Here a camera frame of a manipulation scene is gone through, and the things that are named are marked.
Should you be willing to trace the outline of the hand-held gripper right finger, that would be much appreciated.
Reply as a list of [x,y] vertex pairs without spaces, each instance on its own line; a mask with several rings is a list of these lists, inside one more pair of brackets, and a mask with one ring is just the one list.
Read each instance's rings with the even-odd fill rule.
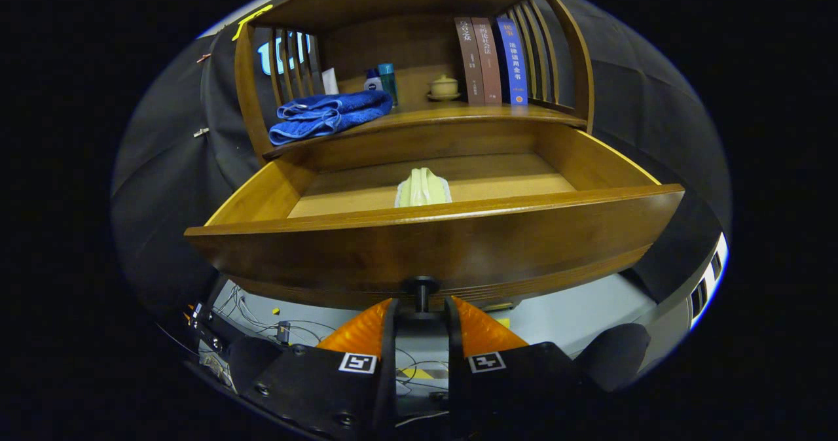
[[454,437],[538,438],[589,395],[589,378],[553,342],[529,344],[454,296],[445,317]]

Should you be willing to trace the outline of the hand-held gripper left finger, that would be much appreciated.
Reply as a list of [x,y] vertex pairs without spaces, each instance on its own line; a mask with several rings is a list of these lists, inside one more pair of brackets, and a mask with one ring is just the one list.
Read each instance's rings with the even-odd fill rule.
[[228,349],[237,394],[310,438],[390,438],[396,424],[397,299],[366,310],[373,334],[347,351],[243,337]]

